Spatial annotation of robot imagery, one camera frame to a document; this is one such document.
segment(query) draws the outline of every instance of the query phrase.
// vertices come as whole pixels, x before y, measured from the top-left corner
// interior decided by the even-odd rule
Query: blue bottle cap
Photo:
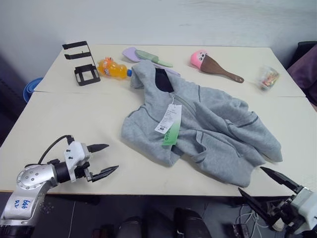
[[[132,70],[128,69],[128,70],[127,70],[127,75],[128,75],[129,77],[131,77],[131,75],[132,75]]]

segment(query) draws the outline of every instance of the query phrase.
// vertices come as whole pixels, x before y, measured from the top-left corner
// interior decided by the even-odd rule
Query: orange bottle
[[[98,62],[98,72],[105,76],[117,77],[124,79],[126,76],[132,75],[132,70],[127,69],[124,64],[117,64],[111,57],[106,57]]]

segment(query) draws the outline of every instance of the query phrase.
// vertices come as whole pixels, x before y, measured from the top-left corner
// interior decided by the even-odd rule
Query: gray hoodie
[[[144,88],[145,103],[124,120],[122,137],[145,154],[168,166],[188,154],[201,171],[242,187],[250,184],[252,170],[265,163],[261,154],[282,161],[280,143],[246,102],[168,72],[174,91],[161,91],[148,60],[132,71],[131,86]],[[164,135],[154,129],[172,98],[182,105],[181,127],[176,145],[162,146]]]

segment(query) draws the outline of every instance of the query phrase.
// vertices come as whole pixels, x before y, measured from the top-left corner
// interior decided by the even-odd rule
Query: green comb
[[[135,54],[141,59],[150,60],[153,63],[158,63],[158,64],[166,66],[166,67],[173,67],[173,65],[171,63],[167,63],[167,62],[164,62],[162,60],[159,60],[158,56],[152,55],[152,54],[147,53],[145,51],[136,50]]]

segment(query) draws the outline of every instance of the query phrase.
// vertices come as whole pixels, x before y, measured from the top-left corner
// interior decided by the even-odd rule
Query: black cable
[[[44,157],[46,156],[46,154],[53,148],[53,146],[55,146],[58,142],[60,142],[61,140],[63,140],[64,138],[67,138],[67,143],[68,145],[74,141],[74,138],[71,136],[71,135],[63,135],[61,136],[60,138],[58,138],[56,141],[54,141],[52,143],[52,145],[50,145],[47,150],[43,153],[43,155],[41,156],[39,162],[38,162],[38,165],[40,165],[44,159]]]

